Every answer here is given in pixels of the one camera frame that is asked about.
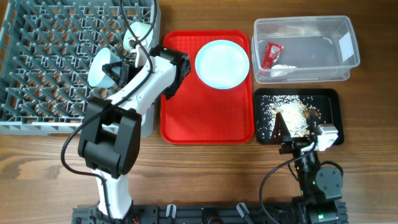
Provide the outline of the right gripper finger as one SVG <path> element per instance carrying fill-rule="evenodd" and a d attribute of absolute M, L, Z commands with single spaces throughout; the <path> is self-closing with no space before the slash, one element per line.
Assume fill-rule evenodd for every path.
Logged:
<path fill-rule="evenodd" d="M 283 119 L 283 116 L 280 112 L 275 115 L 275 124 L 274 129 L 271 134 L 272 139 L 283 139 L 283 138 L 290 138 L 289 129 Z"/>
<path fill-rule="evenodd" d="M 319 125 L 320 120 L 314 111 L 309 112 L 307 119 L 308 119 L 308 127 L 309 127 L 309 131 L 310 131 L 310 135 L 314 135 L 315 129 Z"/>

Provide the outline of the light blue bowl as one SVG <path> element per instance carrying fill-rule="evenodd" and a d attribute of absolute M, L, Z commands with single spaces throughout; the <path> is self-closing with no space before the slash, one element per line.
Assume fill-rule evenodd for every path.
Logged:
<path fill-rule="evenodd" d="M 110 88 L 115 84 L 111 76 L 107 75 L 102 67 L 105 64 L 120 62 L 121 59 L 110 49 L 101 49 L 93 59 L 89 73 L 88 83 L 92 87 Z"/>

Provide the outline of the food scraps and rice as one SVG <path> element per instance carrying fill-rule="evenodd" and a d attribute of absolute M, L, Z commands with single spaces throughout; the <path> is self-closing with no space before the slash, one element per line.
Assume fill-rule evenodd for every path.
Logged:
<path fill-rule="evenodd" d="M 276 114 L 280 113 L 292 137 L 304 137 L 310 134 L 307 119 L 310 112 L 321 118 L 320 110 L 305 100 L 313 98 L 298 95 L 261 95 L 257 96 L 256 106 L 259 107 L 259 119 L 256 121 L 256 134 L 265 141 L 271 137 L 274 130 Z"/>

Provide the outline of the green bowl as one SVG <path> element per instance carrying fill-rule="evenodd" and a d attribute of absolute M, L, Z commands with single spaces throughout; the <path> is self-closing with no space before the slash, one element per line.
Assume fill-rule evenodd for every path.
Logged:
<path fill-rule="evenodd" d="M 130 25 L 131 30 L 135 33 L 135 35 L 141 40 L 149 31 L 150 25 L 145 24 L 143 22 L 133 22 Z M 126 31 L 124 38 L 123 38 L 123 48 L 127 53 L 131 53 L 129 39 L 132 38 L 132 34 L 129 30 Z M 141 44 L 147 49 L 150 49 L 150 44 L 153 38 L 153 31 L 149 33 L 149 35 L 141 41 Z"/>

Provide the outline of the white napkin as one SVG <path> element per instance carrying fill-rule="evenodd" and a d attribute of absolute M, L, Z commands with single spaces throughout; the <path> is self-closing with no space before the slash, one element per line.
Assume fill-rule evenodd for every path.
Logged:
<path fill-rule="evenodd" d="M 271 77 L 283 77 L 297 69 L 293 65 L 274 65 L 271 67 Z"/>

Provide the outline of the red ketchup packet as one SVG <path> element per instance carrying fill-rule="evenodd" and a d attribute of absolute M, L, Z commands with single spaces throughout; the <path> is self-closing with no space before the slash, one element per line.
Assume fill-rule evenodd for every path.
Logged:
<path fill-rule="evenodd" d="M 283 46 L 274 42 L 268 42 L 267 47 L 265 49 L 264 58 L 261 63 L 261 67 L 263 69 L 269 69 L 273 64 L 276 63 L 279 59 L 279 55 L 283 51 Z"/>

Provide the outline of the light blue plate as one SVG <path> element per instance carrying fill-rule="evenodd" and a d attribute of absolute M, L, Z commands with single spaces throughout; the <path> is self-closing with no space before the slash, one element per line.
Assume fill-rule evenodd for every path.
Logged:
<path fill-rule="evenodd" d="M 198 51 L 195 71 L 207 86 L 219 90 L 232 89 L 246 79 L 249 73 L 249 57 L 235 42 L 214 40 Z"/>

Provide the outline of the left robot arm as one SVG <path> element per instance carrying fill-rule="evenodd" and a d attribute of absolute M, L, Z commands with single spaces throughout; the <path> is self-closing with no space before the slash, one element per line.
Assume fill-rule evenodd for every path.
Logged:
<path fill-rule="evenodd" d="M 143 59 L 120 59 L 101 49 L 90 67 L 90 85 L 121 90 L 107 100 L 93 97 L 86 108 L 78 155 L 84 158 L 98 184 L 99 203 L 73 211 L 74 223 L 134 223 L 128 173 L 139 153 L 142 120 L 156 98 L 173 97 L 190 73 L 189 56 L 158 45 Z"/>

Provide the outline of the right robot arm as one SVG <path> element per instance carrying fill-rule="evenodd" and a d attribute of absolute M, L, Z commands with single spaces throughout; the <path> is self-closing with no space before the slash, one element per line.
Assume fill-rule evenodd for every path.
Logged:
<path fill-rule="evenodd" d="M 293 137 L 281 115 L 275 116 L 271 143 L 280 144 L 280 154 L 291 154 L 296 179 L 302 192 L 292 199 L 292 220 L 296 223 L 348 223 L 346 204 L 341 202 L 343 169 L 332 161 L 321 162 L 318 152 L 333 145 L 338 130 L 333 124 L 318 124 L 314 112 L 309 115 L 310 134 Z"/>

